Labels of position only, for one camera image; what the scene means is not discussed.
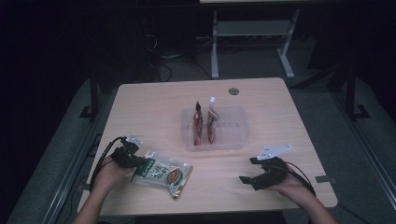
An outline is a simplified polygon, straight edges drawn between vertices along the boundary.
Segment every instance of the floor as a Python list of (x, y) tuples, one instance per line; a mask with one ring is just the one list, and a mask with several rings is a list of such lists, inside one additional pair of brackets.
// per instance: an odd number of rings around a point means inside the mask
[[(315, 40), (295, 40), (288, 57), (296, 77), (286, 79), (276, 55), (279, 43), (268, 40), (255, 49), (221, 51), (219, 79), (281, 77), (290, 87), (318, 72), (306, 69)], [(168, 58), (177, 56), (172, 50), (166, 53)], [(208, 80), (210, 52), (197, 54), (195, 61), (183, 56), (167, 60), (158, 70), (155, 81)], [(338, 198), (339, 204), (330, 211), (339, 223), (394, 223), (392, 196), (385, 190), (388, 185), (384, 184), (384, 176), (373, 166), (373, 155), (387, 176), (396, 180), (396, 151), (393, 150), (396, 125), (376, 101), (370, 87), (359, 79), (356, 105), (364, 105), (371, 118), (352, 122), (343, 108), (345, 90), (329, 92), (326, 89), (329, 78), (302, 90), (290, 89), (290, 94)], [(100, 141), (117, 94), (117, 89), (100, 93), (96, 119), (82, 119), (79, 118), (81, 109), (90, 104), (89, 87), (87, 80), (76, 93), (10, 223), (70, 223), (76, 215), (81, 192), (87, 187), (84, 183), (92, 166), (95, 144)], [(284, 211), (284, 217), (290, 224), (307, 223), (307, 215), (299, 209)], [(133, 217), (101, 217), (101, 220), (114, 224), (134, 223)]]

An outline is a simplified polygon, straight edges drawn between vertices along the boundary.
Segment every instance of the food packet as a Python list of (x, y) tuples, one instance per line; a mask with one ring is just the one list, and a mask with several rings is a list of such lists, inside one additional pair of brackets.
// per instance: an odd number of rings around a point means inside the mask
[(167, 188), (173, 199), (180, 196), (192, 166), (158, 152), (148, 151), (144, 164), (136, 167), (131, 182), (152, 188)]
[(197, 101), (195, 105), (195, 112), (194, 112), (194, 145), (195, 146), (200, 146), (201, 145), (201, 134), (202, 134), (202, 126), (204, 124), (204, 117), (201, 112), (201, 106), (199, 105), (199, 102)]
[(213, 109), (215, 97), (210, 97), (209, 111), (207, 112), (207, 141), (213, 144), (216, 140), (216, 126), (219, 120), (219, 114)]

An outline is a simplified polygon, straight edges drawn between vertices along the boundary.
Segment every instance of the transparent box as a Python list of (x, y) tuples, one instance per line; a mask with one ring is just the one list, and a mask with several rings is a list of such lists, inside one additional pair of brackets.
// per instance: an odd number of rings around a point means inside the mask
[(193, 139), (193, 116), (195, 108), (181, 112), (181, 135), (188, 151), (208, 151), (220, 149), (238, 149), (245, 146), (249, 136), (248, 120), (244, 107), (240, 105), (214, 106), (219, 114), (216, 125), (216, 140), (210, 144), (207, 139), (207, 112), (209, 107), (201, 107), (204, 125), (201, 134), (201, 145), (195, 146)]

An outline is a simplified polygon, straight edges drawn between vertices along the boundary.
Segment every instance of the table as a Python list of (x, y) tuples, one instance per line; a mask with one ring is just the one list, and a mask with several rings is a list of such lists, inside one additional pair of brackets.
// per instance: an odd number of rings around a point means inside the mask
[[(239, 94), (231, 95), (230, 88)], [(250, 134), (239, 149), (188, 151), (181, 139), (181, 112), (194, 108), (196, 101), (215, 106), (240, 105), (245, 108)], [(271, 190), (255, 191), (239, 180), (240, 175), (262, 174), (252, 165), (263, 145), (291, 144), (293, 149), (279, 157), (299, 166), (312, 182), (326, 207), (337, 199), (329, 182), (317, 183), (326, 175), (299, 113), (281, 78), (253, 78), (128, 84), (119, 88), (110, 112), (93, 167), (107, 144), (118, 136), (139, 135), (144, 145), (137, 155), (154, 150), (193, 166), (186, 186), (173, 200), (167, 189), (151, 189), (122, 184), (107, 196), (101, 215), (159, 215), (236, 211), (275, 211), (297, 205)], [(78, 209), (89, 192), (84, 191)]]

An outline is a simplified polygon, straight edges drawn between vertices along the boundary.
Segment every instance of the tabletop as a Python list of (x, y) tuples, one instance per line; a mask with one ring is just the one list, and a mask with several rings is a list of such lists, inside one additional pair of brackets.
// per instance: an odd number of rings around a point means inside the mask
[[(238, 89), (239, 93), (231, 95), (231, 88)], [(211, 96), (216, 97), (215, 108), (237, 105), (245, 109), (249, 134), (242, 147), (191, 151), (182, 141), (182, 111), (195, 108), (197, 101), (202, 106), (208, 106)], [(131, 184), (131, 175), (127, 175), (122, 184), (107, 196), (101, 215), (222, 213), (297, 208), (295, 203), (275, 191), (256, 191), (240, 181), (240, 175), (253, 177), (263, 173), (260, 165), (252, 165), (249, 158), (256, 157), (264, 145), (292, 145), (292, 149), (279, 155), (279, 158), (292, 162), (303, 170), (318, 199), (326, 207), (337, 204), (331, 184), (318, 183), (315, 179), (316, 176), (326, 174), (281, 78), (122, 85), (111, 109), (92, 170), (109, 142), (129, 134), (137, 135), (144, 143), (136, 155), (142, 156), (148, 150), (156, 151), (191, 164), (193, 170), (177, 199), (172, 199), (167, 189)], [(88, 195), (89, 192), (84, 191), (78, 210)]]

